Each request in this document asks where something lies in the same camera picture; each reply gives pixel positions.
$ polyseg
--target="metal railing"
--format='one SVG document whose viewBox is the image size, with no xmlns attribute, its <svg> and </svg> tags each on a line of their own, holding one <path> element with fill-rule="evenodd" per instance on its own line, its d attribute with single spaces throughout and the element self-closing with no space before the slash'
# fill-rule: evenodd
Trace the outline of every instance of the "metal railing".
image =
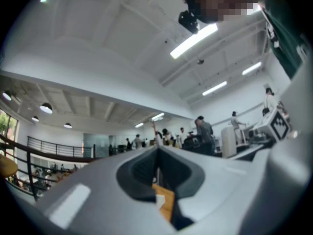
<svg viewBox="0 0 313 235">
<path fill-rule="evenodd" d="M 23 177 L 17 178 L 16 175 L 7 178 L 7 183 L 10 184 L 12 187 L 28 194 L 32 195 L 35 200 L 42 197 L 44 193 L 53 186 L 53 184 L 57 183 L 58 181 L 64 179 L 65 177 L 69 176 L 70 174 L 77 171 L 78 168 L 74 169 L 56 169 L 56 168 L 48 168 L 45 166 L 41 166 L 38 164 L 34 164 L 31 161 L 32 155 L 36 157 L 40 157 L 42 159 L 49 159 L 55 161 L 57 163 L 66 163 L 70 162 L 73 163 L 83 163 L 88 164 L 96 158 L 83 158 L 83 157 L 73 157 L 73 156 L 62 156 L 59 154 L 52 154 L 39 151 L 29 146 L 22 145 L 20 143 L 16 143 L 2 135 L 0 135 L 0 140 L 3 140 L 5 143 L 1 143 L 0 150 L 3 151 L 4 155 L 9 158 L 13 158 L 14 160 L 19 161 L 21 163 L 26 164 L 26 170 L 22 170 L 18 168 L 18 172 L 24 174 Z M 24 151 L 26 154 L 26 158 L 23 155 L 19 155 L 18 157 L 6 152 L 7 149 L 14 150 L 15 148 L 19 149 L 20 151 Z M 53 175 L 54 179 L 50 177 L 46 177 L 46 175 Z"/>
<path fill-rule="evenodd" d="M 34 148 L 44 153 L 51 153 L 69 157 L 85 157 L 91 158 L 91 147 L 75 147 L 63 144 L 46 142 L 43 140 L 35 139 L 30 136 L 27 137 L 27 146 Z"/>
</svg>

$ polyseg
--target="white ceiling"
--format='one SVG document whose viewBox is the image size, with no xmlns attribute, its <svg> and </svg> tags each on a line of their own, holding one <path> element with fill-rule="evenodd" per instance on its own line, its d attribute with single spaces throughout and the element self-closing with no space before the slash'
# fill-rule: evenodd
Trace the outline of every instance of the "white ceiling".
<svg viewBox="0 0 313 235">
<path fill-rule="evenodd" d="M 183 0 L 48 0 L 28 18 L 32 28 L 23 29 L 27 34 L 15 37 L 20 44 L 18 50 L 44 43 L 47 38 L 63 45 L 79 41 L 90 51 L 109 49 L 120 62 L 128 64 L 127 69 L 148 74 L 192 106 L 207 99 L 202 92 L 210 87 L 225 80 L 239 83 L 246 79 L 241 72 L 265 61 L 268 46 L 265 20 L 259 12 L 218 23 L 217 32 L 173 59 L 170 52 L 191 36 L 177 23 L 179 13 L 185 9 Z M 37 18 L 44 20 L 36 23 Z M 198 58 L 205 60 L 203 65 L 197 65 Z M 62 115 L 134 125 L 155 113 L 18 80 L 14 86 L 18 94 L 28 96 L 35 105 L 48 97 Z"/>
</svg>

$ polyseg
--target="bag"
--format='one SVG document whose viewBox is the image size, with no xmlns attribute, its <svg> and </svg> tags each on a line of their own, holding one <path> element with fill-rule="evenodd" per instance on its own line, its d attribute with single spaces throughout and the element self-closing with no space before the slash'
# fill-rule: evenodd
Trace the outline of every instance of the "bag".
<svg viewBox="0 0 313 235">
<path fill-rule="evenodd" d="M 269 108 L 268 108 L 268 96 L 266 97 L 266 107 L 264 105 L 264 109 L 262 111 L 263 116 L 265 116 L 267 113 L 269 113 Z"/>
</svg>

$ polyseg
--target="dark green shirt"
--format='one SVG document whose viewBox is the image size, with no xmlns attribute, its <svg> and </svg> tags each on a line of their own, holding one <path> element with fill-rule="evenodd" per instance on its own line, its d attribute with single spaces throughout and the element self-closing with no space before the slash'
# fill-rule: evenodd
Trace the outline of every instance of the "dark green shirt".
<svg viewBox="0 0 313 235">
<path fill-rule="evenodd" d="M 265 0 L 270 47 L 291 79 L 306 59 L 309 43 L 285 0 Z"/>
</svg>

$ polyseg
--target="security camera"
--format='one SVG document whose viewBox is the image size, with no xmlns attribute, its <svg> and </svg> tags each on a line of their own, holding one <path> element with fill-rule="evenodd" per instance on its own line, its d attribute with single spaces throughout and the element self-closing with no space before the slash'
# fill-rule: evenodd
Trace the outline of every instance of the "security camera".
<svg viewBox="0 0 313 235">
<path fill-rule="evenodd" d="M 198 65 L 202 65 L 204 63 L 204 60 L 203 59 L 199 59 L 198 61 L 197 61 L 197 64 Z"/>
</svg>

